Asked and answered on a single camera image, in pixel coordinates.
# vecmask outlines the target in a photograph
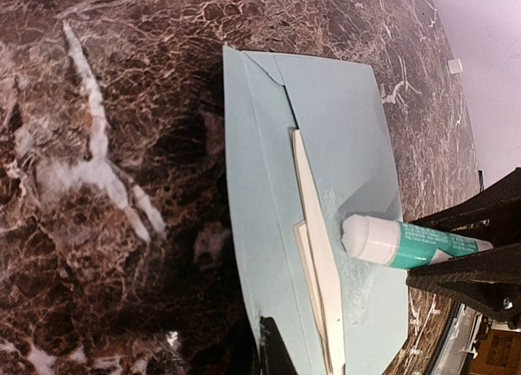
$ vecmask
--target light blue paper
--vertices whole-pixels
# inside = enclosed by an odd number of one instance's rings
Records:
[[[224,49],[226,162],[234,245],[259,343],[271,316],[299,375],[325,375],[294,226],[304,219],[290,131],[299,128],[340,272],[346,374],[380,374],[406,339],[403,271],[349,259],[341,222],[401,218],[396,169],[372,68]]]

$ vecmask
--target black plastic piece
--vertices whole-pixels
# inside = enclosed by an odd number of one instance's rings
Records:
[[[298,375],[273,318],[260,319],[260,367],[263,375]]]
[[[484,239],[494,249],[409,271],[409,286],[447,296],[513,329],[519,326],[520,168],[474,198],[413,223]]]

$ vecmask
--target glue residue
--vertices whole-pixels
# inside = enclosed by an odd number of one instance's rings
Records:
[[[369,317],[369,301],[374,279],[381,266],[342,256],[342,281],[347,292],[346,321],[352,325],[365,324]]]

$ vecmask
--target marble countertop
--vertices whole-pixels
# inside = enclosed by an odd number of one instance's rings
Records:
[[[223,44],[372,65],[407,220],[479,190],[432,0],[0,0],[0,372],[226,371]],[[388,373],[423,372],[450,302],[409,307]]]

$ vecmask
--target green label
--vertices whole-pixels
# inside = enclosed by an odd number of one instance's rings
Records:
[[[449,257],[461,257],[479,251],[477,241],[472,238],[406,223],[400,223],[400,231],[398,254],[390,265],[393,268],[412,269],[428,265],[437,251],[443,251]]]

